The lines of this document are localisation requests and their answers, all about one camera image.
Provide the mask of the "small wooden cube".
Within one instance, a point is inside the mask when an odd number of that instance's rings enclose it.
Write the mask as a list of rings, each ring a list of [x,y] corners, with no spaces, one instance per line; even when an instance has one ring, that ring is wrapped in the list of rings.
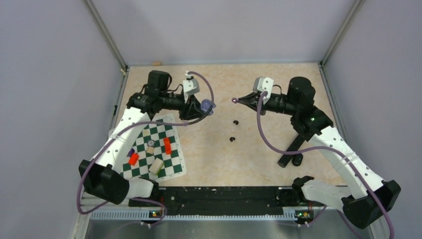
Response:
[[[147,147],[147,149],[145,150],[145,153],[146,153],[147,155],[153,155],[153,154],[154,154],[154,151],[155,151],[155,148],[154,148],[153,146],[149,146],[149,147]]]

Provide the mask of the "aluminium frame post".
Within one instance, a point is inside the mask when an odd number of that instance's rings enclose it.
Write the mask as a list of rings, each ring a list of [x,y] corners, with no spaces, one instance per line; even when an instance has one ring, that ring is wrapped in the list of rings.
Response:
[[[340,44],[341,40],[343,39],[344,35],[347,33],[350,25],[352,24],[355,16],[360,11],[362,6],[364,5],[365,0],[354,0],[352,6],[350,7],[349,11],[347,12],[344,20],[342,21],[338,31],[336,32],[333,40],[331,41],[327,51],[325,52],[323,58],[320,60],[319,65],[324,68],[327,63],[330,61],[332,55],[334,54],[335,50],[337,49],[338,45]]]
[[[103,21],[100,12],[96,8],[94,2],[92,0],[82,0],[85,4],[88,12],[90,13],[91,17],[93,18],[94,23],[96,24],[102,38],[104,39],[105,43],[107,44],[109,50],[111,51],[113,57],[119,64],[120,69],[125,69],[127,71],[128,65],[126,64],[125,60],[123,59],[122,54],[120,53],[112,35],[110,34],[105,22]]]

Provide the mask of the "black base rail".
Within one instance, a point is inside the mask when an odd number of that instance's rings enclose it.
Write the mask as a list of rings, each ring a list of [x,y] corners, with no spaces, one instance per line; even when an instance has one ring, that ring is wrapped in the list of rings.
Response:
[[[282,215],[288,207],[314,209],[321,203],[301,198],[291,187],[161,187],[151,200],[169,216]]]

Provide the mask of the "green white chess mat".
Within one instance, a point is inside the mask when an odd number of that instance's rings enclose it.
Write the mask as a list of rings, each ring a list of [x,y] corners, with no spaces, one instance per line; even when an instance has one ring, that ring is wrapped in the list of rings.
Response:
[[[125,179],[143,178],[163,182],[186,175],[185,158],[174,123],[174,116],[167,114],[155,119],[154,124],[134,126],[123,132],[122,130],[131,123],[129,119],[121,120],[118,127],[110,135],[110,138],[114,140],[113,143],[101,155],[97,163],[103,166],[111,164],[113,170]],[[171,142],[171,155],[165,153],[163,139],[166,137]],[[153,155],[145,153],[149,140],[155,141]],[[131,148],[135,150],[134,153],[139,155],[139,160],[135,166],[128,164],[130,157],[127,154]],[[148,170],[155,158],[160,158],[164,161],[164,166],[157,175],[150,173]]]

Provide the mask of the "blue poker chip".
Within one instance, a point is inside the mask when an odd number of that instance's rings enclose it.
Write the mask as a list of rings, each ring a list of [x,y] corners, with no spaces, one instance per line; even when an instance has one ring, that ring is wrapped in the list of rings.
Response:
[[[149,140],[147,143],[148,147],[155,147],[155,141],[154,140]]]

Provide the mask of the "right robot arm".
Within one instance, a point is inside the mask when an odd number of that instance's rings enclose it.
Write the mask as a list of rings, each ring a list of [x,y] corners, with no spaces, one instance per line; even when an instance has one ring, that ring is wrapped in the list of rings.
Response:
[[[258,117],[267,112],[290,116],[298,135],[291,146],[282,151],[280,166],[285,166],[288,156],[304,153],[301,146],[307,141],[310,149],[320,151],[346,184],[338,187],[311,176],[297,178],[292,185],[293,201],[298,205],[314,201],[335,208],[360,229],[385,217],[398,198],[400,186],[375,173],[345,142],[333,121],[315,105],[316,91],[310,80],[292,78],[286,94],[273,93],[273,86],[271,78],[258,77],[252,93],[232,101],[256,111]]]

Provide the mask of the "aluminium frame post left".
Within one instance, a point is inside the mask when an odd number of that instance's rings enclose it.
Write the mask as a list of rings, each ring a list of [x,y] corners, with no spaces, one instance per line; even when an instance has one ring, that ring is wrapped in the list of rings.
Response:
[[[120,53],[112,35],[110,34],[105,22],[103,21],[100,12],[96,8],[94,2],[92,0],[82,0],[85,4],[88,12],[90,13],[91,17],[93,18],[94,23],[96,24],[102,38],[104,39],[105,43],[107,44],[109,50],[111,51],[113,57],[119,64],[120,69],[125,69],[127,71],[128,65],[126,64],[125,60],[123,59],[122,54]]]

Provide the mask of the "aluminium frame post right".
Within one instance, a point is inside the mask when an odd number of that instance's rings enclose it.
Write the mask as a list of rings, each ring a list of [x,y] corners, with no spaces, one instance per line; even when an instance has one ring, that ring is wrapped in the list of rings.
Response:
[[[327,63],[330,61],[332,55],[334,54],[335,50],[337,49],[338,45],[340,44],[341,40],[343,39],[344,35],[347,33],[350,25],[352,24],[355,16],[360,11],[362,6],[364,5],[365,0],[354,0],[352,6],[350,7],[349,11],[347,12],[344,20],[342,21],[338,31],[336,32],[333,40],[331,41],[327,51],[325,52],[323,58],[320,60],[319,65],[324,68]]]

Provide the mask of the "orange rectangular block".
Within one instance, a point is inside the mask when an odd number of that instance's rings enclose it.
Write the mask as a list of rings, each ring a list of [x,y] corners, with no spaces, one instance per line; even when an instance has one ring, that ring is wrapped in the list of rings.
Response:
[[[165,153],[167,155],[171,155],[172,147],[171,147],[170,139],[168,137],[166,137],[166,138],[163,139],[163,142],[164,142],[164,146],[165,146]]]

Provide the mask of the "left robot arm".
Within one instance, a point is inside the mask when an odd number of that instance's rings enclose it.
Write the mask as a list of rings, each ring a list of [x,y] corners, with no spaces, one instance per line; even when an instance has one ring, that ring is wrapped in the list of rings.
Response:
[[[200,91],[197,72],[186,72],[181,93],[171,91],[172,76],[164,71],[152,70],[141,92],[134,93],[128,100],[120,122],[115,127],[104,146],[91,160],[82,160],[79,165],[81,181],[77,196],[77,205],[83,191],[113,204],[120,204],[125,199],[140,197],[148,206],[159,201],[157,183],[150,179],[125,179],[118,170],[132,149],[133,143],[143,129],[150,125],[159,125],[153,121],[161,110],[178,111],[182,122],[180,126],[196,124],[211,115],[215,108],[214,94],[211,99],[200,102],[195,94]]]

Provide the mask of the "purple small piece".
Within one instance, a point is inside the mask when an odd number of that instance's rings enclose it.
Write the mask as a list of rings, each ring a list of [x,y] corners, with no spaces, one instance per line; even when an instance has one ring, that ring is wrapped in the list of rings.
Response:
[[[135,150],[133,148],[131,148],[129,153],[127,154],[127,156],[130,157],[134,152],[135,152]]]

